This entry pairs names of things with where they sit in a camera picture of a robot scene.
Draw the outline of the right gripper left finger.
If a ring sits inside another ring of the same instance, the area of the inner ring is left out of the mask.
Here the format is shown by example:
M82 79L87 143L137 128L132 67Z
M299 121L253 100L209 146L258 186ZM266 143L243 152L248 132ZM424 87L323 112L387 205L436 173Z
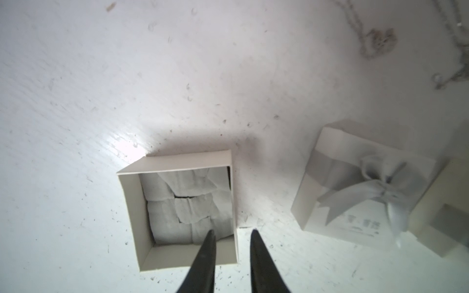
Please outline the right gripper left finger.
M216 237L210 230L177 293L213 293L216 266Z

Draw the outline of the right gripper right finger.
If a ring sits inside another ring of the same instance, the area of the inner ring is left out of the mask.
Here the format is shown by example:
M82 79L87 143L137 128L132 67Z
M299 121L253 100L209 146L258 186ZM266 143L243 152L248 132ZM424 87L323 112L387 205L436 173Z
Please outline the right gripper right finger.
M251 233L250 276L253 293L290 293L258 230Z

